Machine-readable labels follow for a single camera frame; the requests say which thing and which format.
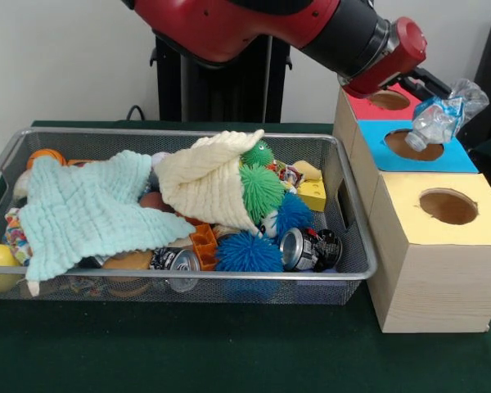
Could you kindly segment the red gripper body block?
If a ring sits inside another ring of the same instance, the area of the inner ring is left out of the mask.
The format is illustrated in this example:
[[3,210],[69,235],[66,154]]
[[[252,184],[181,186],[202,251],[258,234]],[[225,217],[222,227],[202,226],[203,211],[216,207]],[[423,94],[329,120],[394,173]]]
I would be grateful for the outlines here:
[[340,77],[341,87],[351,96],[365,98],[394,84],[426,59],[426,38],[407,17],[394,22],[379,19],[367,46],[358,58],[357,70]]

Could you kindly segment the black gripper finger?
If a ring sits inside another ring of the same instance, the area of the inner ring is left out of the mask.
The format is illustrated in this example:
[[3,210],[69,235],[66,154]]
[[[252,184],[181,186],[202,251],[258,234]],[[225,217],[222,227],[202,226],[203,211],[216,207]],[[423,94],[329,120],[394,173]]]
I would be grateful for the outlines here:
[[399,81],[399,85],[419,101],[430,99],[430,91],[423,84],[414,82],[409,78],[403,78]]
[[423,84],[430,91],[430,95],[450,95],[452,93],[452,89],[447,84],[421,67],[416,67],[411,72],[411,78]]

